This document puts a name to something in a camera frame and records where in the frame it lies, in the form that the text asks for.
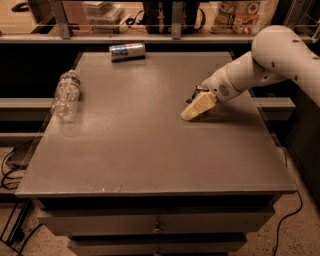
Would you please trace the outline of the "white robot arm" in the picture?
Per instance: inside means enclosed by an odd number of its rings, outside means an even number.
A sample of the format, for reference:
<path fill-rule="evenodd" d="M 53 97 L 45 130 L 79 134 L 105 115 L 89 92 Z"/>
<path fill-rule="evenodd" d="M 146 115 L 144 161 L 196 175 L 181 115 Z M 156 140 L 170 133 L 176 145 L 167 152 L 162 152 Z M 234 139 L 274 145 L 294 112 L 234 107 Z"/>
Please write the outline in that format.
<path fill-rule="evenodd" d="M 269 26 L 256 34 L 251 50 L 217 69 L 196 87 L 181 113 L 185 121 L 243 92 L 289 79 L 320 104 L 320 58 L 290 28 Z"/>

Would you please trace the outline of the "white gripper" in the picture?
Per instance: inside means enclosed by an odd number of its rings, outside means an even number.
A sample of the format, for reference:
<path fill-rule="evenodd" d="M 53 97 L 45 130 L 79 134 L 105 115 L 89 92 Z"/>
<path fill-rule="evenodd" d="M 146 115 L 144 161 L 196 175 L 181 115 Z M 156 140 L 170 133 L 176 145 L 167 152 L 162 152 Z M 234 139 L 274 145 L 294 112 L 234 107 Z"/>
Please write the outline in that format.
<path fill-rule="evenodd" d="M 201 86 L 209 91 L 199 93 L 183 110 L 181 118 L 185 121 L 189 121 L 212 109 L 216 105 L 217 100 L 225 102 L 241 94 L 230 82 L 225 68 L 216 70 L 201 83 Z"/>

